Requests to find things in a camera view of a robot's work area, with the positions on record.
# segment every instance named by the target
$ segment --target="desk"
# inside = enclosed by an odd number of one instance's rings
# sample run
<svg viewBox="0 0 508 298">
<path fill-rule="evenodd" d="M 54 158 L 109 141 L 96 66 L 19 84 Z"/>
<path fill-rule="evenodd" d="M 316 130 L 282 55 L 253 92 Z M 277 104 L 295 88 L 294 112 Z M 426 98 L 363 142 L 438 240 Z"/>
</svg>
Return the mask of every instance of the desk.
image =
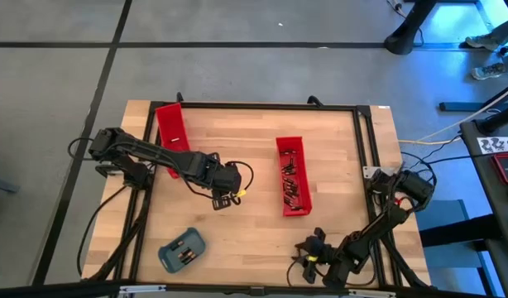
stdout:
<svg viewBox="0 0 508 298">
<path fill-rule="evenodd" d="M 477 137 L 487 136 L 482 135 L 473 122 L 462 123 L 460 128 L 469 154 L 481 154 Z M 502 127 L 497 135 L 508 137 L 508 125 Z M 421 231 L 424 246 L 498 238 L 503 238 L 508 243 L 508 185 L 498 177 L 492 165 L 491 155 L 473 158 L 472 162 L 477 169 L 493 214 Z"/>
<path fill-rule="evenodd" d="M 142 138 L 150 104 L 150 101 L 129 101 L 121 127 Z M 398 166 L 400 149 L 390 109 L 371 107 L 371 114 L 381 165 Z M 192 195 L 182 181 L 172 180 L 165 168 L 158 167 L 138 264 L 138 281 L 287 286 L 285 271 L 290 265 L 290 257 L 296 253 L 294 245 L 304 241 L 315 227 L 323 228 L 328 243 L 338 245 L 344 236 L 368 223 L 350 113 L 184 108 L 183 115 L 192 150 L 217 151 L 222 162 L 245 161 L 254 168 L 255 179 L 241 205 L 216 212 L 208 199 Z M 156 132 L 154 123 L 151 140 L 155 140 Z M 313 210 L 308 216 L 284 218 L 275 137 L 296 135 L 304 138 Z M 368 160 L 371 160 L 368 145 L 366 148 Z M 247 179 L 248 171 L 240 169 L 240 172 Z M 103 199 L 116 191 L 121 183 L 121 176 L 109 177 Z M 124 190 L 99 213 L 83 277 L 94 274 L 118 245 L 130 193 L 130 190 Z M 188 227 L 200 231 L 207 250 L 181 272 L 169 274 L 158 260 L 158 249 Z M 394 237 L 409 266 L 429 284 L 414 215 L 394 230 Z M 131 256 L 132 248 L 129 248 L 122 277 L 129 272 Z M 386 280 L 391 284 L 387 252 L 384 251 L 382 256 Z M 292 269 L 290 280 L 293 285 L 312 286 L 304 281 L 301 272 L 300 266 Z M 366 282 L 371 274 L 372 266 L 368 262 L 362 273 L 351 274 L 348 282 Z M 322 286 L 321 278 L 317 278 L 313 286 Z"/>
<path fill-rule="evenodd" d="M 477 138 L 489 136 L 481 134 L 473 122 L 462 123 L 460 128 L 469 154 L 481 154 Z M 494 135 L 508 137 L 508 124 Z M 491 155 L 474 157 L 472 162 L 493 214 L 429 228 L 421 231 L 421 238 L 425 247 L 473 241 L 477 251 L 489 251 L 502 288 L 508 297 L 508 185 L 499 178 L 492 164 Z"/>
</svg>

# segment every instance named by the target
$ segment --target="red container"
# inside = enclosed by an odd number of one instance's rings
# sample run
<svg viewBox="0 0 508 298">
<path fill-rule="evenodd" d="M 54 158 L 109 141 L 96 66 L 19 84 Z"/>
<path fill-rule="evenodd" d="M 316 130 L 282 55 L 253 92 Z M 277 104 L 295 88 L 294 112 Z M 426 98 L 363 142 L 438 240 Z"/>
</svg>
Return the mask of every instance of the red container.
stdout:
<svg viewBox="0 0 508 298">
<path fill-rule="evenodd" d="M 284 205 L 284 216 L 302 216 L 311 213 L 313 208 L 311 204 L 311 194 L 309 192 L 309 183 L 307 181 L 307 173 L 305 171 L 304 146 L 302 145 L 302 137 L 277 137 L 276 147 L 280 161 L 278 171 L 281 176 L 282 187 L 282 203 Z M 282 168 L 290 164 L 291 158 L 295 166 L 295 173 L 287 175 Z M 297 195 L 289 196 L 285 192 L 289 191 L 285 187 L 285 182 L 292 180 L 297 186 Z M 291 206 L 285 203 L 285 197 L 291 198 L 291 205 L 301 206 L 300 210 L 293 210 Z"/>
<path fill-rule="evenodd" d="M 188 151 L 185 122 L 180 111 L 180 103 L 174 103 L 155 110 L 162 146 L 172 151 Z M 176 171 L 168 168 L 172 178 L 179 178 Z"/>
</svg>

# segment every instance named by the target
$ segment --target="black floor stripe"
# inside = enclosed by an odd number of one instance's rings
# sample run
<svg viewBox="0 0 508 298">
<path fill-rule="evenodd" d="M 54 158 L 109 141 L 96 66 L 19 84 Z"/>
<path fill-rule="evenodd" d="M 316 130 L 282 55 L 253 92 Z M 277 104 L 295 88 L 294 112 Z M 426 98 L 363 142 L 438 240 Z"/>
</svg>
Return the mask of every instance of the black floor stripe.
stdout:
<svg viewBox="0 0 508 298">
<path fill-rule="evenodd" d="M 112 42 L 64 42 L 64 41 L 0 41 L 0 48 L 56 48 L 56 49 L 98 49 L 110 48 L 114 46 Z"/>
<path fill-rule="evenodd" d="M 129 14 L 131 4 L 132 0 L 126 0 L 123 5 L 122 14 L 120 16 L 120 20 L 118 21 L 117 28 L 114 33 L 113 44 L 118 43 L 120 41 L 120 38 L 122 37 L 123 28 L 125 27 L 127 15 Z M 105 91 L 105 86 L 107 85 L 108 76 L 111 71 L 111 68 L 113 67 L 116 50 L 117 50 L 116 47 L 111 47 L 109 52 L 107 53 L 105 64 L 103 65 L 101 75 L 99 76 L 98 86 L 96 88 L 96 91 L 94 92 L 94 97 L 92 103 L 90 104 L 89 114 L 85 119 L 84 128 L 83 131 L 81 132 L 80 137 L 90 137 L 94 121 L 96 120 L 96 115 L 98 114 L 99 105 L 101 104 L 103 93 Z M 82 163 L 81 158 L 84 157 L 87 145 L 88 143 L 86 141 L 79 142 L 78 148 L 75 153 L 77 159 L 73 159 L 70 163 L 69 173 L 66 176 L 65 183 L 63 184 L 60 191 L 59 203 L 57 205 L 55 217 L 52 221 L 50 232 L 45 241 L 41 258 L 39 260 L 39 265 L 33 277 L 32 283 L 34 286 L 39 286 L 45 283 L 46 274 L 50 269 L 50 263 L 54 255 L 57 240 L 60 236 L 61 229 L 63 228 L 65 216 L 68 211 L 70 200 L 72 199 L 72 194 L 74 192 L 75 184 L 78 179 L 79 170 L 81 168 Z"/>
<path fill-rule="evenodd" d="M 382 42 L 307 42 L 307 41 L 163 41 L 163 42 L 22 42 L 3 41 L 0 48 L 56 49 L 383 49 Z M 426 42 L 415 50 L 475 50 L 465 43 Z"/>
</svg>

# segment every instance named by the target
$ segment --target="metal clamp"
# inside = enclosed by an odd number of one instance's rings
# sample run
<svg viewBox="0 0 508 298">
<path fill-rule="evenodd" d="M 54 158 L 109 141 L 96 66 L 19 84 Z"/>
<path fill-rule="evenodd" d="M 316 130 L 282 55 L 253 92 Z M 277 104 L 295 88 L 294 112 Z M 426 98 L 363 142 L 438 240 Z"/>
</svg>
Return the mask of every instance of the metal clamp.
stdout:
<svg viewBox="0 0 508 298">
<path fill-rule="evenodd" d="M 373 291 L 373 290 L 353 290 L 349 289 L 350 296 L 366 298 L 395 298 L 394 292 Z"/>
<path fill-rule="evenodd" d="M 165 291 L 165 285 L 120 286 L 120 295 L 131 293 L 152 293 L 158 291 Z"/>
<path fill-rule="evenodd" d="M 397 171 L 397 168 L 384 166 L 364 166 L 362 168 L 362 175 L 365 179 L 370 179 L 377 170 L 381 170 L 387 175 L 393 175 L 394 172 Z"/>
</svg>

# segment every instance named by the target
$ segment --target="white cable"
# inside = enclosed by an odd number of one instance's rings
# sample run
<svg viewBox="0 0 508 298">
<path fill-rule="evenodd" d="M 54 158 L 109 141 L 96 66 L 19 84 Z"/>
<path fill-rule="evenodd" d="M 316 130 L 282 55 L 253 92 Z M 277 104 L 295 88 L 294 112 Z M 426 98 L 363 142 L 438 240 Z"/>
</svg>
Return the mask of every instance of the white cable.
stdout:
<svg viewBox="0 0 508 298">
<path fill-rule="evenodd" d="M 498 99 L 495 99 L 493 100 L 491 103 L 489 103 L 486 107 L 484 108 L 481 108 L 479 109 L 477 112 L 475 112 L 473 115 L 467 117 L 467 118 L 464 118 L 463 120 L 460 120 L 454 124 L 451 124 L 449 126 L 447 126 L 446 128 L 443 128 L 443 129 L 440 129 L 438 130 L 437 132 L 434 132 L 434 133 L 431 133 L 429 134 L 428 136 L 426 137 L 422 137 L 420 138 L 419 140 L 416 140 L 417 142 L 420 142 L 420 141 L 423 141 L 425 139 L 428 139 L 430 137 L 434 137 L 436 136 L 437 134 L 441 133 L 441 132 L 445 132 L 446 130 L 450 129 L 450 128 L 453 128 L 453 127 L 456 127 L 457 125 L 459 125 L 460 123 L 464 123 L 468 120 L 471 120 L 473 119 L 474 117 L 476 117 L 478 114 L 480 113 L 484 113 L 484 111 L 486 111 L 487 109 L 491 108 L 492 106 L 496 105 L 497 103 L 499 103 L 504 97 L 508 96 L 508 91 L 506 91 L 504 94 L 502 94 Z"/>
<path fill-rule="evenodd" d="M 408 144 L 416 144 L 416 145 L 443 145 L 448 144 L 451 142 L 451 140 L 447 141 L 439 141 L 439 142 L 420 142 L 420 141 L 411 141 L 411 140 L 398 140 L 398 142 L 401 143 L 408 143 Z"/>
</svg>

